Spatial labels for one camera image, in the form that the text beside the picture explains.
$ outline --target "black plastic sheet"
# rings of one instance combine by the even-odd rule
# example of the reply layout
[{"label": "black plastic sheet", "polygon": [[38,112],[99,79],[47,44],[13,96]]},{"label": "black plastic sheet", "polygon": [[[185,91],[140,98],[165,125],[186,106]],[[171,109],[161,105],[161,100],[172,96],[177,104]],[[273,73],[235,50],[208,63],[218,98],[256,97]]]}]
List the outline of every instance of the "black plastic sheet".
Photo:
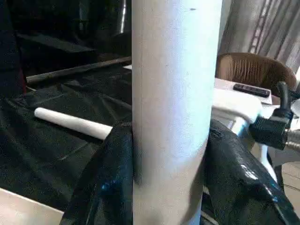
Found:
[{"label": "black plastic sheet", "polygon": [[205,175],[220,224],[300,224],[263,165],[218,121],[210,124]]},{"label": "black plastic sheet", "polygon": [[101,70],[18,98],[0,98],[0,188],[65,210],[102,141],[39,120],[44,107],[114,125],[131,115],[131,71]]},{"label": "black plastic sheet", "polygon": [[60,225],[132,224],[131,123],[114,127],[74,190]]}]

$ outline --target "black connector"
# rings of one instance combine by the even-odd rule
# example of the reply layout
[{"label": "black connector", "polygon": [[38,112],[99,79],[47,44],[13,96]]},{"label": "black connector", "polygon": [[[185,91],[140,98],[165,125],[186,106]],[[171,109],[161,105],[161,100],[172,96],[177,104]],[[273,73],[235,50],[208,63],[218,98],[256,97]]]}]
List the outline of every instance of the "black connector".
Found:
[{"label": "black connector", "polygon": [[287,143],[286,130],[291,127],[293,112],[286,83],[279,82],[277,88],[280,93],[280,108],[275,109],[269,119],[258,117],[249,126],[249,131],[256,142],[283,150]]},{"label": "black connector", "polygon": [[255,123],[249,126],[249,131],[256,142],[283,150],[287,140],[285,135],[287,121],[280,121],[274,117],[273,119],[258,117]]}]

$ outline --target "remote control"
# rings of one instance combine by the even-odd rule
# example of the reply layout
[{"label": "remote control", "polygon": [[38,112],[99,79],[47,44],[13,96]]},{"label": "remote control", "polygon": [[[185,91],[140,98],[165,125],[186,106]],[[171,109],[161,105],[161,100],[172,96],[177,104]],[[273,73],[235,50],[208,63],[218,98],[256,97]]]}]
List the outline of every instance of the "remote control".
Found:
[{"label": "remote control", "polygon": [[234,90],[245,92],[247,94],[256,95],[260,97],[267,98],[270,95],[270,91],[261,89],[261,88],[255,88],[252,86],[247,86],[244,84],[236,83],[233,87]]}]

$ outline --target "white floor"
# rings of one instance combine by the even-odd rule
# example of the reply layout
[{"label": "white floor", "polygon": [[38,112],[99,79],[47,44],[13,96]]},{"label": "white floor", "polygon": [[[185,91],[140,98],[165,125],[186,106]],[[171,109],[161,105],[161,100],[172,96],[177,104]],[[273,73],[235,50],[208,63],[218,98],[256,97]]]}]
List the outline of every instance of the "white floor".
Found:
[{"label": "white floor", "polygon": [[300,162],[283,164],[282,176],[285,195],[294,206],[298,217],[300,217]]}]

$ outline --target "white cylinder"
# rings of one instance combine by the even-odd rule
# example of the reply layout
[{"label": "white cylinder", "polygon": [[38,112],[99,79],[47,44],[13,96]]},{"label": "white cylinder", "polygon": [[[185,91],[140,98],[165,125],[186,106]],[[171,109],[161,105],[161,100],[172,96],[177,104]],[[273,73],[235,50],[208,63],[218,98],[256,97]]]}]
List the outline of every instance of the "white cylinder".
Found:
[{"label": "white cylinder", "polygon": [[34,111],[34,116],[101,140],[104,140],[112,130],[112,127],[101,123],[84,120],[41,107]]},{"label": "white cylinder", "polygon": [[133,0],[135,225],[199,224],[222,0]]}]

